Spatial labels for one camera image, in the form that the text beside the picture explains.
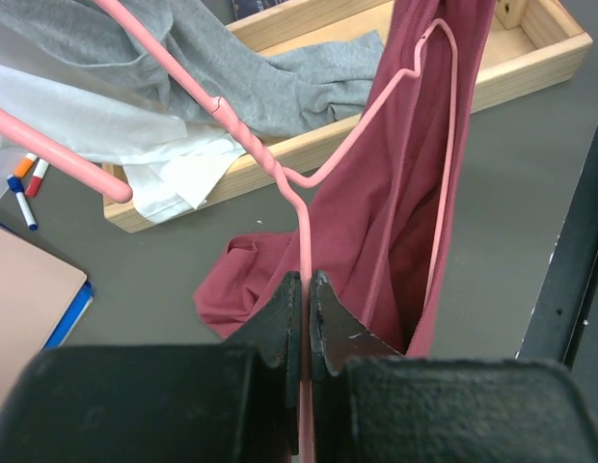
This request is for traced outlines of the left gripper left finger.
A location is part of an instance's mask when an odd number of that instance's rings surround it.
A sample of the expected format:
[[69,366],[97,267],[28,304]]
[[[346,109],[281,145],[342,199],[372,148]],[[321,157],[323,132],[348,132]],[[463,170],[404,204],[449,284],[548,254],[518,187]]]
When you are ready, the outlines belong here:
[[290,272],[220,343],[46,350],[0,413],[0,462],[287,462],[300,321]]

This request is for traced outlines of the maroon tank top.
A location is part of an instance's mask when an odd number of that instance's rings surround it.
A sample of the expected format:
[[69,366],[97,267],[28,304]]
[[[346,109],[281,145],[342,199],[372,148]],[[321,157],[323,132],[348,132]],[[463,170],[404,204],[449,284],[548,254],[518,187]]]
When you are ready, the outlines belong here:
[[313,267],[393,349],[427,355],[491,1],[398,1],[372,82],[404,77],[309,207]]

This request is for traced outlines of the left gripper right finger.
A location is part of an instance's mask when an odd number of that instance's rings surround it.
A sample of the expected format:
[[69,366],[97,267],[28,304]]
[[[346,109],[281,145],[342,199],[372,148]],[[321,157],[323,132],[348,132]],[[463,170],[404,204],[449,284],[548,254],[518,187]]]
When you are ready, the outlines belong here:
[[598,462],[596,421],[564,367],[406,358],[324,272],[310,293],[318,461]]

